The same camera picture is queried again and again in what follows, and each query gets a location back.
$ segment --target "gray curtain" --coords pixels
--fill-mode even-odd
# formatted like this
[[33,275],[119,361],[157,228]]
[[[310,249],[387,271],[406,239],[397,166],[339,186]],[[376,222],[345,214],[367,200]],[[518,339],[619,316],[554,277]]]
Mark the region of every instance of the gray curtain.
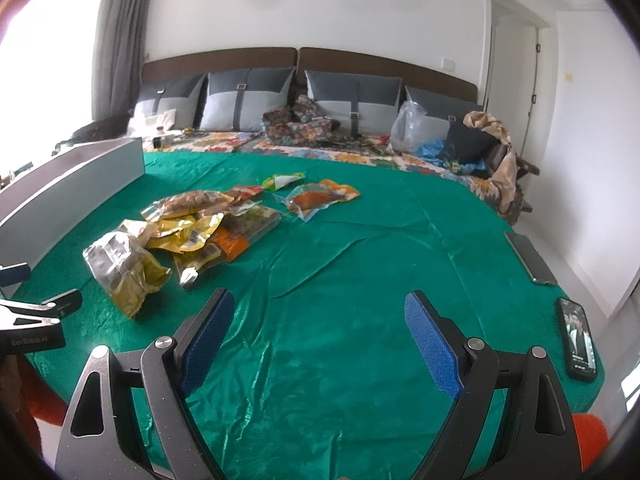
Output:
[[92,116],[131,110],[140,91],[149,0],[102,0],[95,31]]

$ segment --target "floor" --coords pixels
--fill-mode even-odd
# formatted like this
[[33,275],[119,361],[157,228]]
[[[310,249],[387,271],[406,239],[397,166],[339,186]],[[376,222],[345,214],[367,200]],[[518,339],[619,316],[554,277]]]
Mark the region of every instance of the floor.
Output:
[[[593,338],[606,370],[605,383],[590,412],[599,416],[612,434],[627,413],[621,382],[640,361],[640,290],[636,291],[618,313],[607,319],[578,277],[555,249],[545,242],[535,227],[527,222],[526,217],[518,222],[515,230],[530,238],[564,291],[572,300],[580,303],[587,313]],[[53,466],[60,428],[41,421],[38,425],[44,458]]]

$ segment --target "green tablecloth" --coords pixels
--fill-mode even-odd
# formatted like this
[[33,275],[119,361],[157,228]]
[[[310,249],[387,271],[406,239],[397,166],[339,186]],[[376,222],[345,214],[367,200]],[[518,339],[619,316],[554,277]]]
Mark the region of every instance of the green tablecloth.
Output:
[[[507,225],[460,184],[293,157],[158,153],[145,161],[146,175],[82,221],[16,294],[41,301],[72,287],[82,291],[82,309],[63,320],[66,348],[31,356],[64,399],[93,347],[143,348],[172,334],[224,286],[236,297],[236,316],[188,404],[232,479],[409,478],[451,404],[434,386],[404,324],[404,297],[414,289],[465,335],[495,349],[543,346],[575,412],[595,400],[603,373],[585,384],[564,372],[554,315],[561,290],[529,281],[504,239]],[[287,213],[267,237],[195,290],[182,291],[172,277],[136,320],[111,304],[82,260],[82,249],[122,219],[139,218],[153,200],[295,171],[305,171],[309,182],[350,184],[362,195],[307,224]],[[268,194],[264,204],[283,209]],[[503,401],[502,392],[494,396],[472,467],[490,451]],[[138,415],[151,458],[162,463],[148,411]]]

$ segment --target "pile of snack packages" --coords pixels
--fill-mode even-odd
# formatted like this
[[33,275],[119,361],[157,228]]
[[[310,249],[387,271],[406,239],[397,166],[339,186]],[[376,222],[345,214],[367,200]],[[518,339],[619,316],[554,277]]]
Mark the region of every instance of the pile of snack packages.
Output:
[[[172,273],[149,250],[169,251],[180,286],[191,288],[205,270],[232,262],[279,224],[282,213],[260,204],[258,195],[304,177],[277,174],[261,186],[187,191],[157,200],[140,212],[144,220],[124,220],[82,256],[111,301],[133,318],[146,295],[160,290]],[[307,222],[319,210],[359,195],[353,187],[322,180],[297,186],[286,197],[273,196]]]

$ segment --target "brown headboard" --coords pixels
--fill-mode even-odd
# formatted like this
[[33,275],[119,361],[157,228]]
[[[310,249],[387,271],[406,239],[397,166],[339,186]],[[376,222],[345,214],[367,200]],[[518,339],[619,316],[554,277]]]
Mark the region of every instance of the brown headboard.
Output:
[[476,102],[478,87],[473,83],[423,66],[345,50],[306,46],[298,54],[297,82],[306,87],[305,70],[395,76],[402,84],[436,92],[465,101]]
[[236,68],[296,66],[298,51],[289,47],[230,48],[169,57],[146,63],[142,82],[164,81],[181,75],[223,72]]

